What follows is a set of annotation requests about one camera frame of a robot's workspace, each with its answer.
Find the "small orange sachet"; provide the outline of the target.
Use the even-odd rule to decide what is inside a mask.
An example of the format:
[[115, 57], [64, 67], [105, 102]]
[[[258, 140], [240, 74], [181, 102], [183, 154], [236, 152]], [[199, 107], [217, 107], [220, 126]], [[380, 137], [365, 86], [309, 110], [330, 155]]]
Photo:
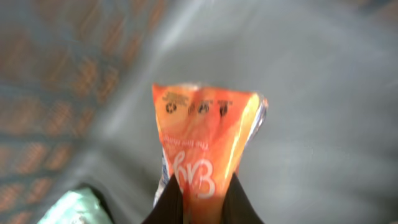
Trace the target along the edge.
[[184, 83], [153, 84], [162, 145], [155, 202], [176, 178], [184, 223], [219, 223], [230, 180], [266, 117], [268, 102], [253, 91]]

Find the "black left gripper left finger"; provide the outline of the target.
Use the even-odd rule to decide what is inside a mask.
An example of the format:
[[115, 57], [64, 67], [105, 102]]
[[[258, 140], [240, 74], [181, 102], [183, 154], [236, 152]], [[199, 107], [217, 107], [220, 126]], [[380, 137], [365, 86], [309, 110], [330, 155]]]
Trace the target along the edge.
[[183, 196], [176, 177], [171, 176], [156, 206], [142, 224], [182, 224]]

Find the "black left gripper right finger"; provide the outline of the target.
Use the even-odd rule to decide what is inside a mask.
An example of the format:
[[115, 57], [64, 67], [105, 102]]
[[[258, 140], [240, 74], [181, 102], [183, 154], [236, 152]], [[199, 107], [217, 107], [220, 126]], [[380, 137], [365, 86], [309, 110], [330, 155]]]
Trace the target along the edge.
[[222, 224], [264, 224], [234, 173], [223, 202]]

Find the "green toilet tissue pack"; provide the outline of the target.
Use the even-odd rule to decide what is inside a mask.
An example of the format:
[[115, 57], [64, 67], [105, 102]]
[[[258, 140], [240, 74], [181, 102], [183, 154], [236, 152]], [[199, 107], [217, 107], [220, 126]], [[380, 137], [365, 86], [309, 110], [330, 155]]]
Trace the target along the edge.
[[38, 224], [113, 224], [89, 188], [69, 190], [53, 204]]

